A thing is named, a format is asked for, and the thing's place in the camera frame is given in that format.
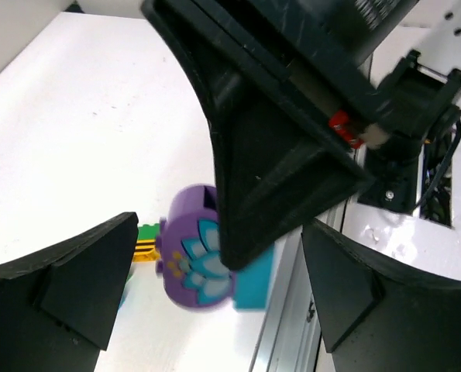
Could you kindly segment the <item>purple round lotus lego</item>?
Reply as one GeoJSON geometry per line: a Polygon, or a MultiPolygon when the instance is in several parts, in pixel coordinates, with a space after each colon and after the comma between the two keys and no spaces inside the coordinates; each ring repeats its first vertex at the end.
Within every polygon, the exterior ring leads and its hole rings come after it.
{"type": "Polygon", "coordinates": [[[179,191],[160,220],[156,273],[175,304],[209,308],[233,295],[236,276],[221,262],[216,188],[196,184],[179,191]]]}

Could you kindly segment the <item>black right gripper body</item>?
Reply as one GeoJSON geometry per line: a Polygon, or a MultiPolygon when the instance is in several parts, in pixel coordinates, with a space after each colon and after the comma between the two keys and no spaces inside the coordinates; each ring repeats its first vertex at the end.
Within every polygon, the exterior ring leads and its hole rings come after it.
{"type": "Polygon", "coordinates": [[[290,80],[326,115],[343,110],[348,133],[385,144],[388,95],[359,66],[415,1],[196,1],[237,46],[280,81],[290,80]]]}

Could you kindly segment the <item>teal rectangular lego brick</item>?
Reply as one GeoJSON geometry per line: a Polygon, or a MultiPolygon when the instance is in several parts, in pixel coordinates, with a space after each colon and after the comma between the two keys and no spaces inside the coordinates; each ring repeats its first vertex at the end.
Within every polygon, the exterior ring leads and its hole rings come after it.
{"type": "Polygon", "coordinates": [[[267,307],[270,283],[274,271],[275,246],[239,272],[236,272],[236,286],[232,297],[237,311],[259,311],[267,307]]]}

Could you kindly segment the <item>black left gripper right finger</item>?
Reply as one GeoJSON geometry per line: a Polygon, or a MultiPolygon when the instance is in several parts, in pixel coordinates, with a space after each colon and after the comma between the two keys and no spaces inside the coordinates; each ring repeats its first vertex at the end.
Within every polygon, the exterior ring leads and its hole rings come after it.
{"type": "Polygon", "coordinates": [[[338,371],[461,371],[461,281],[315,220],[302,243],[325,349],[338,371]]]}

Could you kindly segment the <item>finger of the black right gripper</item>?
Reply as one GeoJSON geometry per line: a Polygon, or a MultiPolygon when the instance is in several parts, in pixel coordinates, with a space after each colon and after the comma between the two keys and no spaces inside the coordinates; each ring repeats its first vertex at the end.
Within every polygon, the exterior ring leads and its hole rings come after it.
{"type": "Polygon", "coordinates": [[[141,10],[181,65],[208,121],[223,264],[241,270],[279,237],[370,182],[290,84],[228,28],[215,1],[145,1],[141,10]]]}

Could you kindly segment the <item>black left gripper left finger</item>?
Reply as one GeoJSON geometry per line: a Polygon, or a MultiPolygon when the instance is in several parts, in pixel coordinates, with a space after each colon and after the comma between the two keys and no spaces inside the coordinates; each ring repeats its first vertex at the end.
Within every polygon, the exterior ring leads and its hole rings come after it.
{"type": "Polygon", "coordinates": [[[0,264],[0,371],[93,371],[111,338],[138,236],[123,212],[0,264]]]}

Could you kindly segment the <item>teal round flower lego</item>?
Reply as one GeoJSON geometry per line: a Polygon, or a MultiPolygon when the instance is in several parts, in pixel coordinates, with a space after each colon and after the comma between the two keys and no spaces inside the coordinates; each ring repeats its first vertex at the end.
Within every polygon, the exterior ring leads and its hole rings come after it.
{"type": "Polygon", "coordinates": [[[122,297],[120,299],[120,302],[119,302],[119,309],[123,306],[123,304],[125,303],[125,300],[127,298],[127,295],[128,295],[128,291],[127,290],[124,290],[123,293],[122,293],[122,297]]]}

